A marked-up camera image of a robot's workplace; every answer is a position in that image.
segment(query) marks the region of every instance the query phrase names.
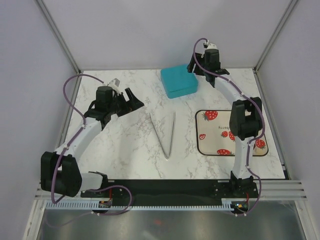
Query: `placemat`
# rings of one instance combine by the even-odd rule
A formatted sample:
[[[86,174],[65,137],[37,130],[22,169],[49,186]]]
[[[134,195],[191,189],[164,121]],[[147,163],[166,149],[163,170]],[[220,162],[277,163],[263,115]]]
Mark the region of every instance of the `placemat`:
[[[197,148],[201,154],[235,155],[236,142],[229,127],[230,115],[230,110],[200,110],[195,114]],[[262,157],[267,153],[267,140],[265,136],[262,136],[254,143],[253,155]]]

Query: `strawberry print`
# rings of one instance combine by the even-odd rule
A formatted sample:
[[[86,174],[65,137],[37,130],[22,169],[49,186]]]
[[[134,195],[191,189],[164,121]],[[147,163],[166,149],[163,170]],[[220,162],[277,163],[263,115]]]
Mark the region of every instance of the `strawberry print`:
[[[232,141],[236,141],[235,136],[234,136],[234,134],[233,134],[231,131],[229,131],[229,138],[230,138]]]
[[[227,132],[227,131],[223,131],[223,132],[221,133],[221,137],[223,137],[223,138],[228,137],[228,132]]]
[[[257,139],[255,141],[255,145],[256,145],[257,148],[264,149],[265,146],[266,146],[266,143],[265,143],[265,141],[263,141],[261,139]]]
[[[206,121],[211,121],[215,119],[217,116],[218,116],[217,111],[205,111],[205,113],[203,114],[204,120]]]
[[[200,135],[199,135],[199,139],[200,139],[200,140],[205,139],[205,137],[206,137],[206,135],[205,135],[205,134],[200,134]]]
[[[231,151],[227,150],[227,149],[219,149],[218,151],[216,151],[217,154],[219,155],[231,155]]]

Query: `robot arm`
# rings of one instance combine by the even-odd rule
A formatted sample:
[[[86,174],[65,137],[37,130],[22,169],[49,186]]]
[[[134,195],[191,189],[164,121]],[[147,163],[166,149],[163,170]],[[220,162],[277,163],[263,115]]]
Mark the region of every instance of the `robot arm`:
[[[74,197],[79,191],[89,189],[100,189],[107,176],[100,172],[81,173],[78,168],[78,161],[90,142],[105,128],[111,120],[111,115],[118,117],[126,115],[144,106],[130,88],[125,92],[129,98],[126,101],[123,93],[118,89],[120,81],[112,80],[108,86],[100,86],[96,91],[96,99],[90,104],[88,111],[84,114],[85,125],[80,124],[75,130],[83,130],[72,141],[68,147],[66,141],[54,152],[45,152],[41,157],[41,188],[51,191],[53,175],[58,158],[61,158],[61,170],[58,171],[55,180],[54,192],[69,197]]]
[[[209,41],[204,43],[203,46],[206,48],[204,53],[195,53],[197,62],[205,70],[216,75],[229,75],[226,69],[221,68],[217,46]],[[206,81],[222,93],[232,105],[229,126],[235,136],[235,161],[230,181],[235,191],[237,189],[242,191],[245,187],[254,187],[255,183],[253,182],[252,174],[247,169],[247,156],[249,156],[250,161],[253,155],[254,143],[251,141],[249,144],[249,142],[258,135],[263,126],[257,109],[249,100],[243,97],[242,91],[233,83],[231,77],[224,76],[224,78],[228,79],[222,79],[208,74],[196,64],[194,56],[192,56],[187,70],[189,73],[193,72],[196,75],[205,76]],[[250,99],[257,104],[260,110],[262,109],[262,101],[259,97],[251,97]]]

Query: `teal box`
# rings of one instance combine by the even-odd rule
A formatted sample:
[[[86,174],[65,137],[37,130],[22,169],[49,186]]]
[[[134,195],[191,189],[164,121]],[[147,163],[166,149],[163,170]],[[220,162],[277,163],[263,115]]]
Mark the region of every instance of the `teal box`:
[[[164,68],[160,71],[161,81],[168,98],[174,99],[198,90],[198,80],[187,71],[187,64]]]

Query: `white marble surface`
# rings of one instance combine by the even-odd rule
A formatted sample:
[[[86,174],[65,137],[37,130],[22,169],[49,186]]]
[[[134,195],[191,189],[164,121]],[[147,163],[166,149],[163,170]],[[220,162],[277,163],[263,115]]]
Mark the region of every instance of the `white marble surface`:
[[[228,69],[238,86],[247,94],[259,96],[251,69]],[[160,80],[159,70],[86,71],[108,83],[118,78],[120,89],[130,87],[145,107],[122,117],[113,116],[105,129],[83,153],[81,172],[98,171],[110,179],[228,179],[234,165],[234,156],[205,156],[197,150],[195,114],[198,110],[230,110],[231,105],[203,77],[195,94],[168,99]],[[83,77],[75,106],[84,113],[95,99],[101,83]],[[149,113],[157,116],[176,111],[172,154],[165,159]],[[68,138],[81,122],[73,112]],[[159,129],[166,121],[158,119]],[[263,179],[283,179],[284,173],[276,146],[266,122],[265,131],[269,152],[253,157],[250,166]]]

